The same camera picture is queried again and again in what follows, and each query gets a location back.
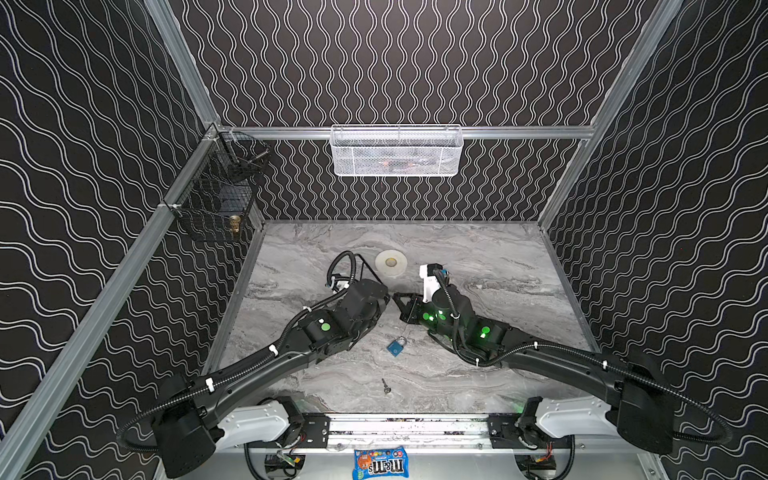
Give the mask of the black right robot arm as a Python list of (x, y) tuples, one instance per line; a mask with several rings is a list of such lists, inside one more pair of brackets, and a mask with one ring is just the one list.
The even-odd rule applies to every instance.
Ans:
[(440, 265), (424, 266), (421, 293), (395, 293), (401, 321), (419, 324), (443, 348), (478, 368), (505, 367), (556, 380), (580, 398), (529, 398), (515, 423), (522, 443), (609, 435), (650, 453), (667, 455), (675, 442), (724, 445), (729, 423), (674, 390), (644, 353), (622, 359), (546, 341), (505, 322), (475, 314), (468, 297), (448, 283)]

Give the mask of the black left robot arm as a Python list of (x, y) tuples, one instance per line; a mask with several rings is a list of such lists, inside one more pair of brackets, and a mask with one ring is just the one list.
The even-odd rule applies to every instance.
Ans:
[(157, 454), (169, 478), (202, 466), (221, 449), (227, 418), (290, 374), (351, 350), (374, 327), (391, 296), (370, 264), (346, 250), (326, 272), (332, 293), (303, 307), (275, 341), (223, 369), (185, 380), (175, 375), (157, 403), (118, 428), (118, 445)]

